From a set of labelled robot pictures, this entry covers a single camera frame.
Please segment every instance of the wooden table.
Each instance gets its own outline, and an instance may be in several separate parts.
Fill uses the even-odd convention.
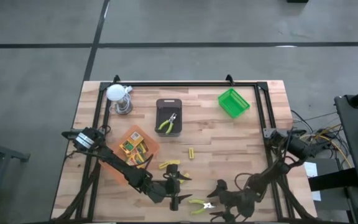
[[[292,116],[282,81],[267,81],[277,128],[290,129]],[[75,116],[74,128],[82,129],[92,126],[95,104],[100,82],[85,82],[81,91],[80,101]],[[228,87],[134,87],[131,92],[134,109],[129,115],[111,114],[109,125],[111,132],[106,136],[108,145],[112,145],[132,125],[138,125],[150,137],[160,144],[157,157],[149,165],[149,171],[154,179],[162,179],[164,170],[158,165],[172,159],[180,159],[179,170],[189,173],[193,179],[181,184],[181,194],[193,194],[190,198],[207,200],[206,196],[216,186],[218,179],[224,179],[229,190],[237,190],[234,177],[240,172],[258,173],[267,168],[264,144],[260,130],[259,115],[254,89],[251,87],[234,87],[250,104],[251,107],[237,119],[229,115],[218,105],[217,97]],[[183,129],[178,138],[160,138],[154,131],[155,102],[159,98],[179,98],[183,102]],[[106,97],[101,110],[99,123],[102,123]],[[265,120],[269,126],[267,110]],[[189,160],[188,148],[194,147],[195,159]],[[68,147],[67,153],[74,148]],[[57,197],[52,212],[52,218],[59,216],[78,193],[85,156],[75,154],[67,159],[60,179]],[[247,176],[239,178],[239,184],[244,185]],[[303,166],[291,170],[288,182],[295,197],[312,215],[316,215],[314,203]],[[280,190],[280,201],[284,214],[287,214],[283,194]],[[89,197],[86,198],[85,209],[88,209]],[[130,186],[123,186],[102,169],[98,196],[94,211],[94,221],[109,222],[177,222],[198,221],[208,222],[209,212],[223,210],[217,208],[199,215],[190,215],[197,210],[197,205],[189,205],[184,200],[179,211],[169,210],[169,198],[162,203],[154,204],[148,196],[137,193]],[[272,191],[269,186],[265,198],[255,204],[255,213],[248,221],[275,221],[276,213],[273,204]]]

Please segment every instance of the small yellow block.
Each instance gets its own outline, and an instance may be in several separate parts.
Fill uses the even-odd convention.
[[[158,168],[159,169],[164,169],[164,168],[166,168],[168,165],[170,165],[170,164],[180,164],[180,160],[179,159],[177,159],[177,160],[171,160],[171,161],[168,161],[168,162],[164,162],[164,163],[161,163],[159,166],[158,166]]]
[[[190,177],[190,174],[186,173],[184,174],[185,177]]]
[[[189,147],[189,159],[194,159],[194,148]]]

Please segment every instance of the yellow-handled pliers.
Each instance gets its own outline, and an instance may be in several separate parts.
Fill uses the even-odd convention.
[[[165,132],[165,134],[171,133],[172,128],[173,128],[173,120],[175,120],[176,117],[177,117],[177,114],[176,114],[176,113],[173,113],[168,120],[164,121],[164,122],[160,125],[160,127],[158,127],[158,130],[161,130],[165,125],[167,125],[167,124],[169,123],[169,127],[168,127],[167,131]]]
[[[203,205],[204,207],[197,210],[197,211],[192,211],[190,212],[190,215],[197,215],[200,213],[203,213],[207,208],[214,208],[215,206],[212,205],[212,203],[205,203],[203,200],[198,200],[198,199],[193,199],[193,200],[189,200],[189,203],[197,203],[200,205]]]

